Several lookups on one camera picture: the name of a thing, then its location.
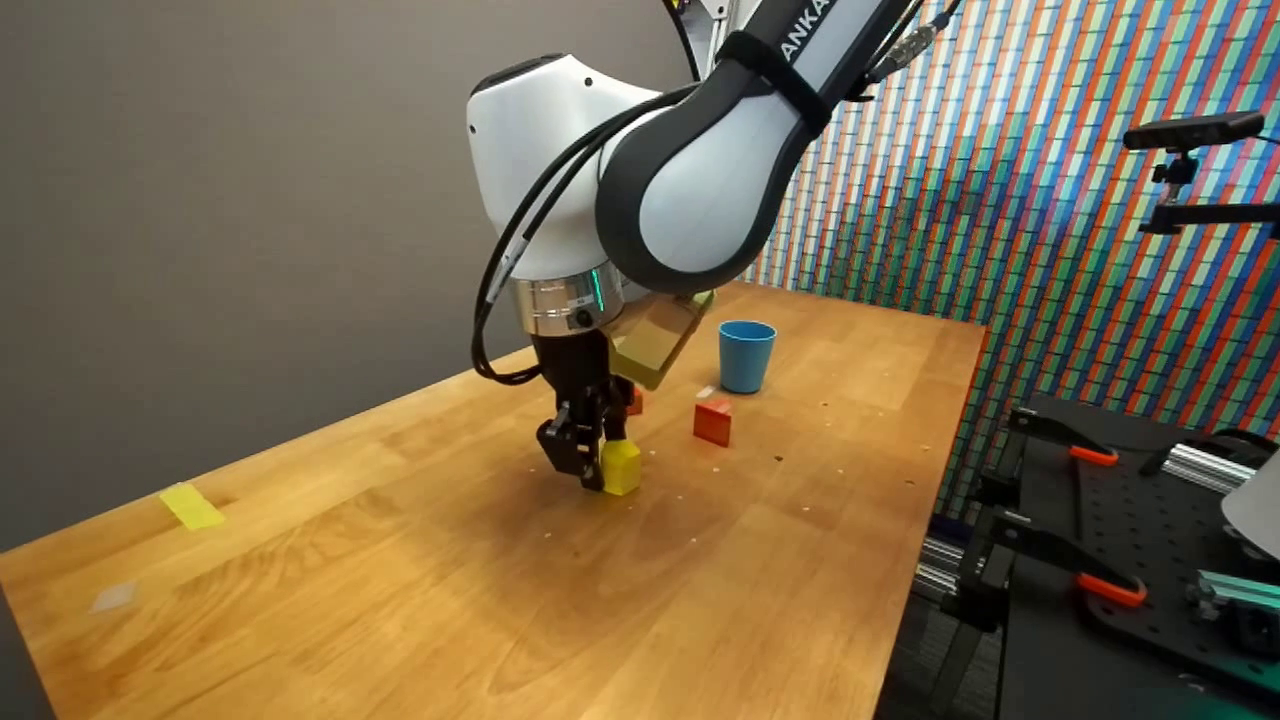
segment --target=robotic arm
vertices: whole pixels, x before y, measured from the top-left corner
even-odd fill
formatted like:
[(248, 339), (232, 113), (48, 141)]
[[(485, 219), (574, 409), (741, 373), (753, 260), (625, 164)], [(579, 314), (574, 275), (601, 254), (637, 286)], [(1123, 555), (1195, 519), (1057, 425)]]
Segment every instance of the robotic arm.
[[(625, 438), (632, 383), (657, 388), (707, 291), (760, 254), (831, 105), (904, 63), (892, 44), (922, 0), (764, 0), (753, 11), (706, 0), (674, 11), (706, 29), (690, 44), (706, 81), (690, 92), (659, 97), (577, 54), (539, 54), (467, 101), (480, 200), (504, 224), (475, 295), (475, 373), (504, 383), (544, 373), (558, 388), (558, 420), (536, 431), (549, 458), (613, 497), (632, 489), (621, 479), (632, 477), (621, 458), (637, 462)], [(517, 377), (488, 364), (480, 335), (510, 275), (539, 361)]]

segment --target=red block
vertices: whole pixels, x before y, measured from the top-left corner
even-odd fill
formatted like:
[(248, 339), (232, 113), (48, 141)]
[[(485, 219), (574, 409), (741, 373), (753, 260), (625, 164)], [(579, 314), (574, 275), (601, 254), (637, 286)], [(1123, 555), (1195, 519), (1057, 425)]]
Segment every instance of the red block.
[(646, 392), (641, 388), (632, 388), (627, 417), (646, 417)]
[(694, 409), (694, 435), (729, 447), (729, 438), (734, 438), (729, 399), (701, 399), (701, 405)]

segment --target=yellow sticky note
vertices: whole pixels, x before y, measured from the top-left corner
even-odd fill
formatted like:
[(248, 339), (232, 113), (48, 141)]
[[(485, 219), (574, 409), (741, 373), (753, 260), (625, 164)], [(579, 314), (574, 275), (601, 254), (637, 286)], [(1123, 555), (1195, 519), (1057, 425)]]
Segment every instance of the yellow sticky note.
[(224, 512), (208, 505), (195, 482), (174, 482), (162, 493), (162, 505), (187, 529), (221, 529)]

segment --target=cable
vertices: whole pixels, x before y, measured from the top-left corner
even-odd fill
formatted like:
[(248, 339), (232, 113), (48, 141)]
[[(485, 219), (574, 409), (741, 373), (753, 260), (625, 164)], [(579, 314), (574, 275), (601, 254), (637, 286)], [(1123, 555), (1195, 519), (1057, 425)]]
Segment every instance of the cable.
[(867, 60), (867, 77), (875, 72), (875, 63), (883, 60), (883, 52), (896, 49), (896, 38), (911, 29), (911, 20), (922, 17), (922, 0), (888, 29), (888, 34), (879, 38), (879, 49)]
[(951, 0), (951, 9), (946, 9), (932, 23), (949, 29), (955, 11), (962, 11), (962, 0)]
[(686, 3), (686, 0), (659, 0), (659, 3), (665, 3), (667, 20), (674, 20), (674, 29), (676, 29), (676, 38), (680, 38), (690, 77), (701, 81), (701, 77), (697, 77), (697, 60), (694, 60), (690, 33), (686, 33), (686, 23), (680, 23), (680, 11), (686, 11), (690, 3)]
[(517, 205), (512, 219), (504, 224), (488, 262), (485, 262), (485, 275), (480, 275), (480, 286), (475, 286), (475, 314), (473, 314), (473, 366), (495, 383), (528, 383), (539, 366), (519, 366), (519, 373), (495, 373), (488, 364), (488, 351), (485, 351), (485, 324), (491, 314), (491, 303), (502, 295), (502, 286), (512, 281), (523, 247), (533, 242), (536, 229), (544, 224), (544, 217), (558, 207), (558, 200), (564, 197), (564, 188), (577, 179), (577, 173), (616, 135), (625, 133), (627, 122), (637, 122), (646, 113), (657, 113), (657, 106), (667, 106), (676, 101), (686, 101), (690, 89), (680, 92), (665, 92), (657, 101), (646, 101), (627, 113), (616, 113), (613, 119), (596, 122), (592, 133), (586, 133), (579, 141), (574, 141), (523, 192), (523, 200)]

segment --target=wooden table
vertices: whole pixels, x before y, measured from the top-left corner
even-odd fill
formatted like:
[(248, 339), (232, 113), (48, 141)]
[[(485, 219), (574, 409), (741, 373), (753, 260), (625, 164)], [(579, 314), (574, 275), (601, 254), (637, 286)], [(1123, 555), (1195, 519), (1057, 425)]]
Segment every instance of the wooden table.
[[(779, 329), (737, 442), (717, 324)], [(627, 500), (558, 477), (549, 388), (473, 373), (0, 555), (60, 717), (874, 717), (985, 329), (725, 286), (632, 425)]]

